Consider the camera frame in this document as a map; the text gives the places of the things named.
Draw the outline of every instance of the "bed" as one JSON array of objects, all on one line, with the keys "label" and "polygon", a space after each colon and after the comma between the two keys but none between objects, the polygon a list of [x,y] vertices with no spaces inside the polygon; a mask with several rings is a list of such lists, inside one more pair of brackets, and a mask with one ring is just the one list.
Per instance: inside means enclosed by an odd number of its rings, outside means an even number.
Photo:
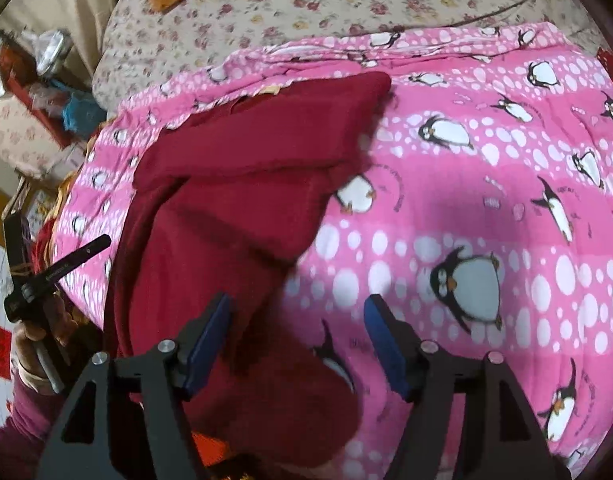
[{"label": "bed", "polygon": [[606,45],[579,0],[185,0],[165,14],[153,12],[148,0],[120,0],[93,92],[113,113],[129,95],[222,62],[237,48],[320,35],[541,21],[554,23],[593,56]]},{"label": "bed", "polygon": [[[329,341],[340,374],[369,397],[332,478],[381,478],[405,418],[367,351],[360,305],[373,292],[452,351],[507,356],[552,452],[582,473],[613,423],[613,86],[579,0],[148,9],[121,0],[109,22],[94,92],[117,118],[56,224],[54,258],[101,233],[114,241],[62,283],[74,303],[104,325],[132,175],[161,131],[301,78],[383,70],[399,100],[362,142],[374,165],[331,200],[283,293],[287,326],[313,348]],[[488,282],[490,312],[455,306],[464,262]]]}]

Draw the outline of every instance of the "white wall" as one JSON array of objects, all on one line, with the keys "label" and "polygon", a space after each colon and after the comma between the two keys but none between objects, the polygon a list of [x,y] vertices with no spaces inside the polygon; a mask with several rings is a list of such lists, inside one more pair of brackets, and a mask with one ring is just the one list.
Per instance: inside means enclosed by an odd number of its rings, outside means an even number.
[{"label": "white wall", "polygon": [[13,168],[0,158],[0,189],[7,195],[13,196],[19,179]]}]

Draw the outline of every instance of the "floral bedsheet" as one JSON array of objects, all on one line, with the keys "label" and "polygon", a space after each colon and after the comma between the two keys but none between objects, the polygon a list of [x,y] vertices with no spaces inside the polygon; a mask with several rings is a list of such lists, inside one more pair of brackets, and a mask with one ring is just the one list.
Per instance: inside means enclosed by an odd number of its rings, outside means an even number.
[{"label": "floral bedsheet", "polygon": [[330,35],[473,23],[552,22],[593,56],[606,43],[579,0],[186,0],[166,14],[120,0],[107,27],[93,92],[119,102],[178,72],[221,63],[238,48]]}]

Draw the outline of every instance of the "black tool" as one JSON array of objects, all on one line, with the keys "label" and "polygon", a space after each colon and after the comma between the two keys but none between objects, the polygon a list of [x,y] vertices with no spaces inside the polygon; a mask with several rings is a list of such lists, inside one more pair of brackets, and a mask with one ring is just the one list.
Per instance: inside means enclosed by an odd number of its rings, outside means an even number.
[{"label": "black tool", "polygon": [[466,397],[455,480],[570,480],[501,353],[451,355],[395,319],[378,294],[366,300],[364,322],[391,389],[414,404],[384,480],[435,479],[454,394]]},{"label": "black tool", "polygon": [[56,394],[61,393],[75,383],[81,368],[72,366],[63,346],[53,338],[49,323],[53,313],[45,310],[45,300],[57,290],[59,280],[107,249],[110,246],[110,237],[102,235],[44,272],[33,275],[30,264],[29,223],[21,212],[4,221],[4,236],[13,279],[13,292],[4,300],[6,317],[12,323],[30,321],[45,330],[46,337],[33,345],[53,390]]},{"label": "black tool", "polygon": [[[164,339],[146,354],[113,360],[105,352],[96,353],[53,427],[36,479],[208,480],[182,401],[208,381],[230,312],[230,299],[218,294],[174,340]],[[122,410],[135,406],[128,394],[140,392],[144,413],[131,438],[146,438],[151,456],[143,454],[122,466],[114,460],[113,423],[126,423],[126,417],[120,420]]]}]

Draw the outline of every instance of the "blue gripper pad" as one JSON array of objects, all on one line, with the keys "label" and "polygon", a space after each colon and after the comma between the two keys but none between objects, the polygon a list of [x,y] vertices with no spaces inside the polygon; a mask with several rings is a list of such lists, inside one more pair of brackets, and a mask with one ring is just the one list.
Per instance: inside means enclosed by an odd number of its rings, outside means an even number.
[{"label": "blue gripper pad", "polygon": [[222,295],[218,306],[206,322],[202,336],[190,351],[187,380],[183,386],[189,399],[206,386],[211,368],[224,345],[231,322],[230,303],[230,298]]},{"label": "blue gripper pad", "polygon": [[[381,303],[385,308],[378,308],[376,302]],[[389,386],[392,391],[408,400],[413,392],[413,388],[407,380],[406,357],[401,352],[397,340],[387,325],[383,316],[388,316],[389,324],[403,323],[395,319],[391,310],[378,294],[369,296],[364,302],[364,325],[368,336],[373,343],[377,358],[386,374]]]}]

